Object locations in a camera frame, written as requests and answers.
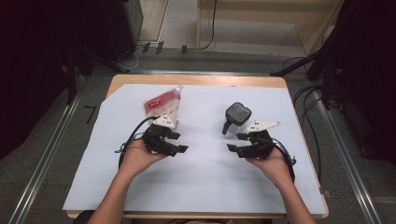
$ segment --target red and white package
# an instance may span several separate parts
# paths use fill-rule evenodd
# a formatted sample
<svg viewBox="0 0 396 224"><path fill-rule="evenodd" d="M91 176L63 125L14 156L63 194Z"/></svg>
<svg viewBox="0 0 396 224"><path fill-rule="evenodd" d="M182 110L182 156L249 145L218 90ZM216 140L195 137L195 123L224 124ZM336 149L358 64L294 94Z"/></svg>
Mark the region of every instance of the red and white package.
<svg viewBox="0 0 396 224"><path fill-rule="evenodd" d="M180 93L183 86L179 85L157 97L143 103L146 117L167 115L177 125L177 112L180 105Z"/></svg>

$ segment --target wooden desk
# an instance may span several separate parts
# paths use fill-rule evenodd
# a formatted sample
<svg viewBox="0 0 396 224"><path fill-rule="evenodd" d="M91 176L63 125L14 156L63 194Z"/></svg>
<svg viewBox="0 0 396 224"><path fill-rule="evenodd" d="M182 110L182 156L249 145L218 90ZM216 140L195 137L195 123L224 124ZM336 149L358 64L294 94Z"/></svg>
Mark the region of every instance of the wooden desk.
<svg viewBox="0 0 396 224"><path fill-rule="evenodd" d="M329 26L335 23L342 2L342 0L218 0L216 20L295 24L305 53L309 55L320 43ZM214 4L214 0L198 0L197 48L200 48L201 20L212 19Z"/></svg>
<svg viewBox="0 0 396 224"><path fill-rule="evenodd" d="M230 87L230 86L236 86L236 87L266 87L266 88L280 88L280 89L286 89L286 82L283 78L281 77L217 77L217 76L179 76L179 75L166 75L166 76L159 76L159 75L150 75L150 76L145 76L145 75L118 75L113 78L113 81L110 85L107 97L110 95L113 95L113 93L121 88L124 84L161 84L161 85L177 85L177 84L182 84L182 85L200 85L200 86L225 86L225 87ZM303 150L306 150L306 154L308 155L309 159L309 166L314 170L312 161L309 157L309 152L306 148L306 144L304 142L303 144L304 148ZM187 151L185 154L186 156L188 154L191 154L192 151ZM325 214L321 215L315 215L314 217L321 218L321 217L326 217L328 215L328 208L327 204L324 200L323 195L320 195L321 200L323 202L323 205L325 206ZM77 217L78 214L82 212L81 210L67 210L67 215L70 217ZM280 217L285 217L286 214L260 214L260 213L203 213L203 212L172 212L172 213L167 213L167 212L131 212L131 211L126 211L124 212L124 216L128 218L280 218Z"/></svg>

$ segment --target hand-mounted device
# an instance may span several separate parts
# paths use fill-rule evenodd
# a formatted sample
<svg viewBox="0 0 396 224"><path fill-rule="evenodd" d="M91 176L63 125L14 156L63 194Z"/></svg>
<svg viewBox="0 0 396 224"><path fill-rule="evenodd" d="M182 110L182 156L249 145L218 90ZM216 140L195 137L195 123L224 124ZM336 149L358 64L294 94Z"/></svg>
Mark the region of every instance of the hand-mounted device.
<svg viewBox="0 0 396 224"><path fill-rule="evenodd" d="M279 122L269 122L269 124L276 126ZM228 149L231 152L236 152L239 158L257 158L265 160L272 152L274 148L278 149L289 167L291 179L294 182L294 171L292 166L297 162L295 158L290 157L289 152L285 149L285 147L277 141L275 138L272 138L267 130L262 130L264 124L260 124L255 121L249 128L247 128L247 133L238 133L236 136L239 140L248 140L250 142L250 146L237 147L235 145L227 144Z"/></svg>
<svg viewBox="0 0 396 224"><path fill-rule="evenodd" d="M226 134L232 124L236 126L243 125L251 116L249 108L244 107L241 103L233 103L226 111L225 118L227 119L224 123L222 133Z"/></svg>
<svg viewBox="0 0 396 224"><path fill-rule="evenodd" d="M148 120L154 119L152 124L143 132L143 135L140 138L135 138L137 130ZM117 153L120 153L119 167L122 164L123 157L128 149L128 146L137 139L143 139L145 143L146 149L150 153L161 153L166 156L174 157L178 152L184 153L187 150L187 146L175 146L173 144L165 142L164 138L175 139L177 140L180 137L179 133L172 132L172 129L175 128L175 124L172 120L166 116L160 117L148 117L142 122L140 122L137 127L132 132L129 139L123 143L120 147L120 150L117 150Z"/></svg>

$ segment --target floor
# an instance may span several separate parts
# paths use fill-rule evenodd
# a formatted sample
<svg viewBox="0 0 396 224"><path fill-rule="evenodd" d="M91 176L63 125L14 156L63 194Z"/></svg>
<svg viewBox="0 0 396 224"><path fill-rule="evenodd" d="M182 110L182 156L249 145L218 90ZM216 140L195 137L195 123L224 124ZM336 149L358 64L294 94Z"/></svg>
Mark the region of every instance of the floor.
<svg viewBox="0 0 396 224"><path fill-rule="evenodd" d="M194 0L169 0L167 7L160 7L166 11L163 25L156 28L154 35L141 40L141 43L151 41L164 41L161 54L156 54L155 49L146 53L139 50L132 55L129 61L122 62L126 66L135 66L131 73L145 73L147 70L157 70L159 73L169 71L217 71L246 73L250 76L268 76L268 73L282 69L283 66L295 62L291 57L304 57L304 50L296 40L296 34L287 24L266 24L268 32L253 34L254 30L261 29L263 24L239 24L244 32L237 32L235 38L243 39L252 34L253 44L245 46L235 44L233 41L219 42L221 32L226 30L227 23L219 24L219 31L215 33L215 42L206 51L189 50L182 55L182 45L195 46L196 27L193 20L196 8ZM285 77L290 89L290 96L303 87L310 86L304 77L304 68ZM88 121L92 110L89 106L99 107L106 97L106 90L111 82L114 72L97 64L92 77L81 78L82 90L75 107L66 106L67 91L62 93L54 102L47 114L39 121L26 142L0 161L0 223L8 223L23 193L32 196L33 200L27 206L27 211L22 213L20 219L11 223L72 223L62 210L64 199L70 189L74 173L78 168L79 160L90 139L92 127L97 116L97 110ZM60 141L55 146L50 146L52 134L57 130L59 121L64 117L64 112L72 113L67 120ZM296 107L297 115L304 113L301 102ZM362 212L359 197L353 187L353 181L348 173L348 167L343 163L339 153L339 146L334 141L333 133L328 127L326 119L315 106L309 113L313 120L314 129L321 149L321 186L326 192L327 204L330 214L327 218L318 219L318 223L395 223L396 222L396 168L387 161L370 161L361 155L360 144L351 131L347 120L337 109L330 111L336 123L338 134L343 136L343 145L346 146L348 155L352 158L359 178L368 190L373 200L375 211L382 222L371 222ZM318 170L318 151L314 136L307 122L302 124L304 138L310 149L313 163ZM53 147L52 154L48 155L50 166L44 170L44 175L37 183L39 186L34 192L26 190L31 177L35 175L37 164L49 147ZM275 223L287 223L286 220L276 220Z"/></svg>

